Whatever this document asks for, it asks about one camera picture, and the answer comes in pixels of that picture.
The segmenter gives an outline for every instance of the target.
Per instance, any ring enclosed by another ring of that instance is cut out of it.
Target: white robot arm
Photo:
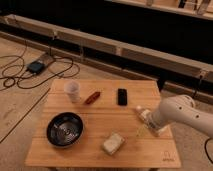
[[[194,100],[187,95],[163,99],[153,112],[142,111],[137,106],[137,113],[145,124],[154,132],[162,130],[172,121],[189,125],[213,138],[213,115],[195,109]]]

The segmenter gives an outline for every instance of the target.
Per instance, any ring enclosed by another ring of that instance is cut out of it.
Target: wooden table
[[[63,92],[69,80],[54,80],[43,114],[38,122],[32,145],[26,158],[27,166],[88,167],[88,168],[179,168],[176,145],[168,126],[160,136],[153,136],[135,114],[137,105],[153,110],[160,101],[154,81],[133,80],[77,80],[81,100],[71,103]],[[128,91],[128,106],[117,105],[118,88]],[[101,97],[92,105],[84,100],[95,91]],[[84,132],[67,149],[53,147],[46,138],[49,121],[61,112],[74,112],[84,123]],[[124,137],[124,145],[113,156],[102,149],[103,141],[117,132]]]

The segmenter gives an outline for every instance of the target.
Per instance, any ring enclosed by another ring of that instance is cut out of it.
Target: black remote
[[[126,106],[127,105],[127,90],[126,89],[118,89],[118,105]]]

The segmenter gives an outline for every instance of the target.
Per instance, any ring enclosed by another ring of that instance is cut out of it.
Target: paper cup
[[[78,82],[71,80],[64,85],[64,92],[67,93],[73,103],[80,99],[80,85]]]

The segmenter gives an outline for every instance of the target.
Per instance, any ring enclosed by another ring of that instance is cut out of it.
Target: small box
[[[123,137],[117,133],[112,133],[111,136],[106,141],[104,141],[102,148],[107,154],[113,155],[123,143]]]

